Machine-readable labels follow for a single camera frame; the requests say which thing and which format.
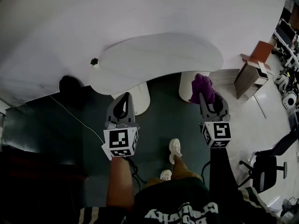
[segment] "curved table top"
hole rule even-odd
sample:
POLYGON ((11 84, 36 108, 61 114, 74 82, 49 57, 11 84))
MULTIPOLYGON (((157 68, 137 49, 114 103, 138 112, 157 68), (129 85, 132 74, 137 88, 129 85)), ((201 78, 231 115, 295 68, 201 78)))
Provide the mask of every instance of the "curved table top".
POLYGON ((161 33, 120 42, 107 49, 91 73, 91 87, 113 95, 157 77, 183 71, 216 71, 221 52, 192 35, 161 33))

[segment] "white sneaker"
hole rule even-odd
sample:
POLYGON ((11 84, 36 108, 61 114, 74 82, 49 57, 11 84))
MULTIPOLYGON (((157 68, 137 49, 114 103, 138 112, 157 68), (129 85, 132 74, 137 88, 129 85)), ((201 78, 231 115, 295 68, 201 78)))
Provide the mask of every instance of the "white sneaker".
POLYGON ((172 172, 170 170, 168 170, 168 169, 164 170, 160 175, 160 179, 169 181, 169 180, 171 180, 171 175, 172 175, 172 172))
POLYGON ((169 155, 169 161, 171 164, 174 164, 174 155, 178 154, 182 156, 181 154, 181 144, 178 139, 172 139, 169 143, 169 150, 171 154, 169 155))

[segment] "white floor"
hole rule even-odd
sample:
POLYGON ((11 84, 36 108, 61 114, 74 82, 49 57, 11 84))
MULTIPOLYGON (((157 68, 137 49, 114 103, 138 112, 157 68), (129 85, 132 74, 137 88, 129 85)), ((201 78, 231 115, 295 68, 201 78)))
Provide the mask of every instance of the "white floor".
MULTIPOLYGON (((278 75, 280 62, 275 55, 270 55, 267 64, 278 75)), ((249 161, 255 151, 270 149, 288 134, 290 131, 288 113, 281 103, 281 95, 273 82, 273 76, 269 77, 269 81, 256 93, 267 118, 264 117, 255 97, 251 97, 248 101, 242 98, 237 100, 233 84, 216 85, 214 89, 229 105, 232 140, 227 150, 235 178, 241 183, 248 176, 248 170, 240 166, 239 161, 249 161)), ((284 199, 292 196, 299 198, 297 152, 299 152, 298 141, 282 156, 277 157, 279 166, 283 166, 284 161, 287 161, 288 174, 287 178, 283 179, 283 172, 278 171, 276 185, 260 194, 267 205, 275 202, 274 208, 279 208, 284 199)))

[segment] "white cylindrical table base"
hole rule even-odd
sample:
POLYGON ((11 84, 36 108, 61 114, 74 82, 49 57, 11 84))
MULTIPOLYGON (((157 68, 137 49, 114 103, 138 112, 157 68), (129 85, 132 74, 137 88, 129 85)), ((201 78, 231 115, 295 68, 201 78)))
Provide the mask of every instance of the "white cylindrical table base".
MULTIPOLYGON (((135 115, 142 114, 148 109, 150 105, 150 93, 146 82, 137 85, 125 92, 129 92, 132 95, 135 115)), ((125 92, 111 96, 113 97, 113 99, 116 99, 125 92)))
POLYGON ((182 72, 181 82, 179 83, 178 93, 183 101, 189 102, 192 96, 192 86, 191 82, 194 80, 196 74, 202 74, 204 76, 209 76, 210 72, 207 71, 185 71, 182 72))

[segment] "black chair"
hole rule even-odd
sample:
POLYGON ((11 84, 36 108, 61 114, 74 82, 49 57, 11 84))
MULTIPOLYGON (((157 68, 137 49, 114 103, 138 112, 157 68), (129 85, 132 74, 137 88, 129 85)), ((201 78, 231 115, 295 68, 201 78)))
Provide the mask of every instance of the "black chair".
POLYGON ((250 179, 253 180, 252 186, 258 193, 264 192, 273 187, 276 183, 277 170, 284 172, 284 179, 287 176, 287 163, 284 166, 277 166, 276 156, 281 156, 298 139, 298 125, 294 126, 289 134, 283 137, 272 149, 256 152, 256 162, 253 167, 240 161, 249 169, 249 177, 242 182, 239 187, 250 179))

